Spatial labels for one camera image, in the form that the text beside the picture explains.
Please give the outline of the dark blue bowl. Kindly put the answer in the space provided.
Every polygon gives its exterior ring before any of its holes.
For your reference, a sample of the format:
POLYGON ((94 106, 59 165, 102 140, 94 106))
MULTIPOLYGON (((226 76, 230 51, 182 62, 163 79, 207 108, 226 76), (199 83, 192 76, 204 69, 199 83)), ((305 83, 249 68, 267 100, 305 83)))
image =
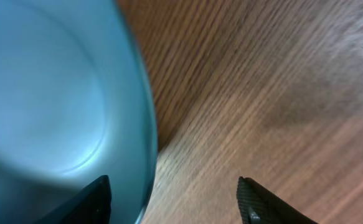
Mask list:
POLYGON ((0 223, 34 223, 107 175, 140 223, 158 150, 149 77, 115 1, 0 0, 0 223))

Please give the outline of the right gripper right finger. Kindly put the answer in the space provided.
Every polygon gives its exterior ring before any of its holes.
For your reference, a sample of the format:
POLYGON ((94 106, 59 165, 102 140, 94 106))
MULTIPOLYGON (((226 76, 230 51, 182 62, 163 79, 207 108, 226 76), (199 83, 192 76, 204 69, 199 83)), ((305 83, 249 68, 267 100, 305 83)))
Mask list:
POLYGON ((237 203, 243 224, 317 224, 249 177, 239 177, 237 203))

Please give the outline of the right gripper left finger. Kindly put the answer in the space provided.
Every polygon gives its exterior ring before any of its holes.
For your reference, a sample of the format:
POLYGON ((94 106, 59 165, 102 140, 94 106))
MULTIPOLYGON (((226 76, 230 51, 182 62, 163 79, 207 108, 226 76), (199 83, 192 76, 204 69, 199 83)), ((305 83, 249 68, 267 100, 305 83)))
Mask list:
POLYGON ((102 175, 35 224, 109 224, 111 187, 102 175))

